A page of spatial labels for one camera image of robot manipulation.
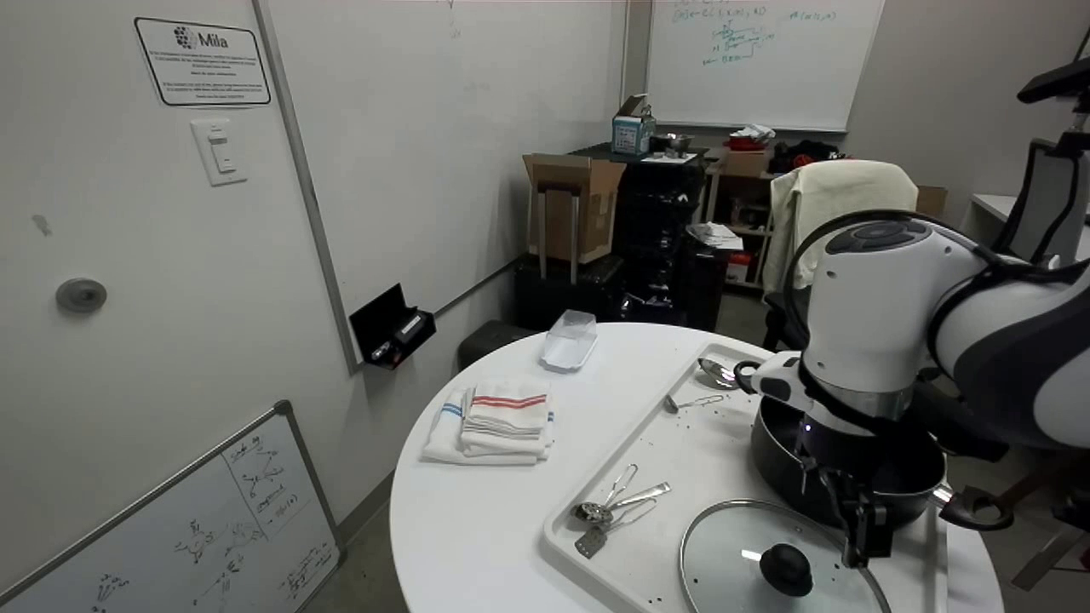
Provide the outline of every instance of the light switch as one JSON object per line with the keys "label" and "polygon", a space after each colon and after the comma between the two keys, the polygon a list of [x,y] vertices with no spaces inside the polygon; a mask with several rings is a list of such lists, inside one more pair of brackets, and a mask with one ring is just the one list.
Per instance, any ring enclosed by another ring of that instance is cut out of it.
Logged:
{"label": "light switch", "polygon": [[243,184],[232,119],[192,119],[208,184]]}

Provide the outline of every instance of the floor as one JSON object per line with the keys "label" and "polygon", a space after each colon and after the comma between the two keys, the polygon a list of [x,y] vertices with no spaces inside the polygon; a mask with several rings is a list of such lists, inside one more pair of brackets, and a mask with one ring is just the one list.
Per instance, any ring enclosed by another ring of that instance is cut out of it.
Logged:
{"label": "floor", "polygon": [[[756,296],[726,296],[718,310],[718,330],[730,337],[756,340],[764,337],[764,307]],[[949,484],[1005,490],[1014,484],[1034,456],[1009,454],[1000,464],[976,464],[949,456]],[[1000,578],[1009,613],[1063,613],[1088,609],[1090,603],[1090,574],[1063,573],[1076,561],[1063,561],[1063,567],[1048,573],[1032,592],[1011,584],[1011,574],[1021,561],[1053,534],[1055,522],[1048,513],[1047,498],[1028,498],[1020,506],[1020,522],[1009,532],[984,534],[996,573]],[[403,613],[410,609],[399,590],[399,574],[388,547],[388,490],[378,490],[369,500],[364,519],[354,522],[347,534],[341,567],[324,583],[324,590],[310,598],[305,613]]]}

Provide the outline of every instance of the whiteboard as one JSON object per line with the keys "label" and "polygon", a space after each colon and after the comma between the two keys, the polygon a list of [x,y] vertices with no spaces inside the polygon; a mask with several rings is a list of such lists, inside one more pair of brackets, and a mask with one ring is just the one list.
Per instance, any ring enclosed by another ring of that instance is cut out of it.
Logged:
{"label": "whiteboard", "polygon": [[525,152],[611,139],[623,4],[269,0],[344,312],[525,252]]}
{"label": "whiteboard", "polygon": [[288,405],[2,597],[2,613],[288,613],[337,567]]}
{"label": "whiteboard", "polygon": [[846,134],[884,0],[654,0],[660,121]]}

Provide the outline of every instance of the framed sign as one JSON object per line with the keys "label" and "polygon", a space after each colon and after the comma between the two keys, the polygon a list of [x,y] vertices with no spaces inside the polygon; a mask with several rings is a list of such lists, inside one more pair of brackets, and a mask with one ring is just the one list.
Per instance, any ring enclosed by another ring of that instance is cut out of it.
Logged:
{"label": "framed sign", "polygon": [[269,106],[251,32],[154,18],[133,25],[166,106]]}

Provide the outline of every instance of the chair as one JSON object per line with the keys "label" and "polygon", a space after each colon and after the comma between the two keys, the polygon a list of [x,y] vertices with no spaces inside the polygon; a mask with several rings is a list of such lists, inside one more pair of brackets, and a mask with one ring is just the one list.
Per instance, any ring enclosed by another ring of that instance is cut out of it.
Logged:
{"label": "chair", "polygon": [[1020,202],[990,247],[1034,265],[1070,265],[1082,235],[1088,176],[1082,151],[1032,139]]}
{"label": "chair", "polygon": [[824,222],[835,222],[842,215],[855,211],[913,211],[919,188],[911,179],[911,172],[896,163],[879,161],[822,161],[798,168],[793,172],[782,172],[769,184],[772,192],[772,239],[764,254],[764,296],[766,296],[766,337],[764,348],[804,348],[808,327],[798,320],[786,302],[786,284],[804,298],[804,290],[812,287],[818,272],[818,247],[808,247],[793,269],[793,278],[786,278],[786,262],[793,247]]}

